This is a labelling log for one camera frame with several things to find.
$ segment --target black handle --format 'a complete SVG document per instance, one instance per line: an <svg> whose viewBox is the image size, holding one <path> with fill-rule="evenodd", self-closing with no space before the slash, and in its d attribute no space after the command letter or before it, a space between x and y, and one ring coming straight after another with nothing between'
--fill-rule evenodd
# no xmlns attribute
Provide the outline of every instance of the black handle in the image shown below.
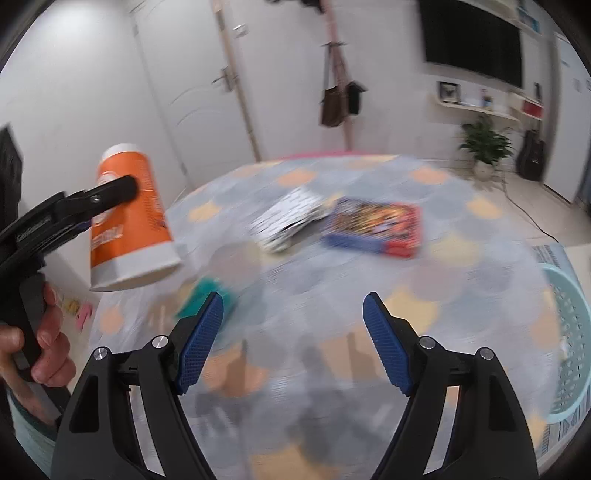
<svg viewBox="0 0 591 480"><path fill-rule="evenodd" d="M19 376L28 383L35 396L41 401L46 415L57 420L66 410L70 392L66 387L52 388L36 383L31 377L31 367L41 356L36 331L47 307L43 299L45 276L36 273L21 281L7 292L1 305L2 321L19 327L25 337L22 350L13 354Z"/></svg>

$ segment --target orange paper cup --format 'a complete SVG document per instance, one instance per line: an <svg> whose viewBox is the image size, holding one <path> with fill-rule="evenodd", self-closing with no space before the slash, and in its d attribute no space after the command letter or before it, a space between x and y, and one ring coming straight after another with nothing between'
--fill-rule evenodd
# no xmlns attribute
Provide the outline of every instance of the orange paper cup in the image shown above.
<svg viewBox="0 0 591 480"><path fill-rule="evenodd" d="M180 258L168 231L148 158L132 144L116 145L102 157L97 184L132 175L138 196L92 220L91 290L141 287L171 274Z"/></svg>

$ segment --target blue gripper pad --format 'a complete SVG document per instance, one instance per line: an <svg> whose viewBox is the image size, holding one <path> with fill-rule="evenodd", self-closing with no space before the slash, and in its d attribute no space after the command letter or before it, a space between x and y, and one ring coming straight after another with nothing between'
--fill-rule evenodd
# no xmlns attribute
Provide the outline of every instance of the blue gripper pad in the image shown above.
<svg viewBox="0 0 591 480"><path fill-rule="evenodd" d="M409 396L413 389L413 381L408 372L408 355L392 330L386 314L371 295L367 295L363 301L363 321L390 383Z"/></svg>
<svg viewBox="0 0 591 480"><path fill-rule="evenodd" d="M175 380L178 392L185 394L191 385L197 383L222 319L223 300L220 295L215 295L178 357L178 375Z"/></svg>

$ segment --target picture frame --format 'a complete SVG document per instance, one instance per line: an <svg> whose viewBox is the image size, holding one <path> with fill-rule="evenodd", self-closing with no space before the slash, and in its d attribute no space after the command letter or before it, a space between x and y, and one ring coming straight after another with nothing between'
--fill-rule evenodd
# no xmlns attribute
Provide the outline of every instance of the picture frame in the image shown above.
<svg viewBox="0 0 591 480"><path fill-rule="evenodd" d="M460 105L462 103L460 85L457 83L439 82L439 99L443 103Z"/></svg>

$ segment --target polka dot tablecloth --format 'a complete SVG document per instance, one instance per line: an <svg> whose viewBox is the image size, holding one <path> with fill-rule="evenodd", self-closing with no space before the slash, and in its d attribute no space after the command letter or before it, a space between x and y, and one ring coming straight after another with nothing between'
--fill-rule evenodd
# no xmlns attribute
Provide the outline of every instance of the polka dot tablecloth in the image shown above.
<svg viewBox="0 0 591 480"><path fill-rule="evenodd" d="M420 205L419 253L330 248L322 225L283 254L262 252L249 223L300 185L328 205L341 196ZM405 156L272 161L197 189L168 219L183 266L157 284L104 295L89 346L127 351L170 332L202 277L233 291L236 306L202 376L181 397L218 479L369 480L407 402L363 324L370 291L449 350L494 349L539 445L559 362L553 297L503 211L468 183ZM450 388L429 471L443 461L456 399ZM146 463L161 472L137 389L132 406Z"/></svg>

